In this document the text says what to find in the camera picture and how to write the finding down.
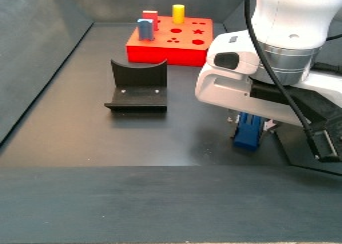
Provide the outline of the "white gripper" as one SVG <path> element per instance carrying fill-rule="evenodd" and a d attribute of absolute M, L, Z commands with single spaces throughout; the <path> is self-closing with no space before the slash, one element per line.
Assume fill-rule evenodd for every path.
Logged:
<path fill-rule="evenodd" d="M 342 109 L 342 76 L 331 76 L 324 71 L 309 69 L 315 52 L 281 49 L 267 44 L 261 48 L 281 85 L 301 91 L 313 108 L 320 109 L 328 104 Z M 227 116 L 229 136 L 235 135 L 239 123 L 236 111 L 271 118 L 263 124 L 264 131 L 276 128 L 273 120 L 292 125 L 299 123 L 279 93 L 259 95 L 253 92 L 253 87 L 259 84 L 275 87 L 263 69 L 248 33 L 237 31 L 217 35 L 199 73 L 195 96 L 204 103 L 232 109 Z"/>

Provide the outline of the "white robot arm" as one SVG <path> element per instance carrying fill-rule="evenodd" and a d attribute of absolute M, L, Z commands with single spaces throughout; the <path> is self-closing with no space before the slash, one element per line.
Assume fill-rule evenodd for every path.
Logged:
<path fill-rule="evenodd" d="M 256 0 L 247 27 L 213 39 L 197 76 L 199 101 L 300 125 L 313 131 L 308 100 L 342 107 L 342 83 L 309 72 L 342 0 Z"/>

